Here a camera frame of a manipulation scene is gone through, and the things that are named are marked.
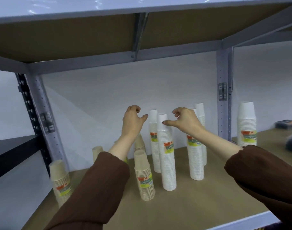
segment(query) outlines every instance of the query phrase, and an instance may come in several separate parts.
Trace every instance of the metal bracket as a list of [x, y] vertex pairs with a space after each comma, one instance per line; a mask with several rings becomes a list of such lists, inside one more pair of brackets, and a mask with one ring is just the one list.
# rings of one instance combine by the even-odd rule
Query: metal bracket
[[29, 86], [27, 85], [26, 77], [24, 74], [21, 74], [21, 73], [16, 73], [15, 75], [16, 75], [16, 79], [17, 79], [18, 84], [19, 84], [18, 90], [19, 90], [19, 92], [22, 93], [22, 97], [25, 101], [25, 105], [26, 105], [26, 108], [28, 110], [28, 114], [29, 114], [29, 117], [31, 120], [31, 124], [33, 126], [34, 133], [40, 139], [37, 142], [40, 143], [40, 151], [41, 151], [47, 172], [50, 176], [49, 164], [51, 163], [51, 157], [50, 157], [47, 145], [45, 144], [43, 133], [41, 131], [41, 125], [40, 125], [39, 119], [38, 119], [36, 111], [35, 111], [34, 103], [33, 103], [33, 100], [31, 98]]
[[43, 132], [50, 157], [53, 161], [62, 159], [68, 170], [69, 165], [64, 153], [60, 135], [55, 125], [41, 75], [26, 74], [25, 77], [30, 89], [30, 96], [33, 100], [36, 115], [40, 120], [40, 130]]
[[149, 13], [136, 13], [135, 14], [135, 24], [134, 24], [134, 36], [132, 45], [132, 55], [131, 58], [136, 61], [137, 53], [139, 52], [142, 36], [147, 24]]
[[218, 85], [218, 135], [231, 141], [233, 47], [217, 50], [216, 64]]

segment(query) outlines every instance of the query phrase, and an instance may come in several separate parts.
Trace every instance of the person's left hand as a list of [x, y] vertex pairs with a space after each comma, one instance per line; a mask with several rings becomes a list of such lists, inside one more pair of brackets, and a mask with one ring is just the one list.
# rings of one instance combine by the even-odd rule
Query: person's left hand
[[140, 133], [144, 122], [147, 120], [148, 115], [143, 115], [141, 118], [137, 116], [141, 108], [137, 105], [129, 106], [123, 118], [123, 127], [121, 135], [130, 135], [134, 138]]

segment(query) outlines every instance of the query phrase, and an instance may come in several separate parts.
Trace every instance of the hand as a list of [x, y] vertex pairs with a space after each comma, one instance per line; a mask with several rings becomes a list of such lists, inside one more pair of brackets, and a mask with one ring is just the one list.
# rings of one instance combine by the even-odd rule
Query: hand
[[204, 129], [193, 110], [185, 107], [178, 107], [173, 110], [173, 114], [175, 114], [175, 117], [178, 119], [174, 121], [165, 120], [163, 121], [164, 125], [176, 127], [187, 135], [195, 135], [196, 131]]
[[140, 133], [144, 122], [148, 118], [148, 115], [143, 115], [141, 118], [138, 117], [137, 113], [139, 113], [140, 110], [141, 108], [137, 105], [128, 107], [123, 118], [123, 127], [121, 129], [122, 136], [130, 135], [135, 139]]

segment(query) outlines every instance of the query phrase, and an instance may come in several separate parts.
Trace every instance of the shelf underside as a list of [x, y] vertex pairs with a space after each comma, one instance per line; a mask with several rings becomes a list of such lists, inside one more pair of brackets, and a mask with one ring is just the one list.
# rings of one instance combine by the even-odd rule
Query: shelf underside
[[[152, 12], [141, 49], [221, 40], [290, 5]], [[0, 24], [0, 56], [37, 62], [131, 51], [134, 22], [123, 14]]]

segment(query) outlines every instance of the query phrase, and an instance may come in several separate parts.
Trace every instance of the person's right hand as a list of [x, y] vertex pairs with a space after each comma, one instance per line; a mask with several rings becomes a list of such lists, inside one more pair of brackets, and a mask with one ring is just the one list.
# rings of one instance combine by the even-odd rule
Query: person's right hand
[[178, 128], [180, 131], [187, 135], [195, 135], [197, 132], [203, 130], [204, 127], [198, 120], [195, 112], [185, 107], [178, 107], [173, 110], [173, 114], [177, 117], [177, 120], [165, 120], [163, 124], [166, 126], [172, 126]]

